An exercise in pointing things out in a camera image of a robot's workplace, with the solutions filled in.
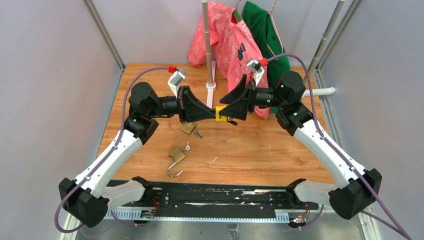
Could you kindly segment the yellow padlock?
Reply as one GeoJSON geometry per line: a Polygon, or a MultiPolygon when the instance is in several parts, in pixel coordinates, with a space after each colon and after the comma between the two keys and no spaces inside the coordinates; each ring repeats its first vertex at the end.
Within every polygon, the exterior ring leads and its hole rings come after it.
{"type": "Polygon", "coordinates": [[[216,106],[215,107],[215,120],[217,122],[226,122],[229,124],[232,124],[234,126],[237,126],[238,123],[236,121],[234,121],[231,117],[228,116],[224,116],[221,114],[221,111],[226,107],[226,105],[222,105],[222,106],[216,106]]]}

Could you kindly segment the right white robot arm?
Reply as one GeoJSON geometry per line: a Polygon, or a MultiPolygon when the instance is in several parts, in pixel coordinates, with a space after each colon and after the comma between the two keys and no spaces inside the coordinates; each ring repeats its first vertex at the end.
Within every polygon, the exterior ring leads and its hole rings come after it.
{"type": "Polygon", "coordinates": [[[306,202],[330,206],[343,219],[350,220],[376,201],[373,193],[380,190],[382,175],[375,168],[367,170],[357,163],[314,120],[314,114],[301,101],[306,90],[300,74],[283,73],[276,87],[247,84],[243,75],[239,84],[220,99],[225,108],[221,116],[246,120],[258,108],[277,108],[278,124],[303,143],[330,172],[335,183],[326,184],[299,178],[290,183],[286,204],[298,209],[306,202]]]}

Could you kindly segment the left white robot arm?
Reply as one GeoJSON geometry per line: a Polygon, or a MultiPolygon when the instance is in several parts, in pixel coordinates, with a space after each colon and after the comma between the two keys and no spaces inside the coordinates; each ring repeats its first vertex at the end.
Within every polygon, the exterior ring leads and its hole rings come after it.
{"type": "Polygon", "coordinates": [[[152,203],[153,185],[140,176],[117,186],[108,183],[154,134],[156,118],[177,115],[182,123],[193,123],[216,117],[216,110],[197,99],[189,86],[181,86],[176,95],[158,97],[149,83],[139,82],[130,90],[128,104],[129,113],[106,150],[74,179],[64,178],[59,184],[62,208],[89,228],[130,202],[142,207],[152,203]]]}

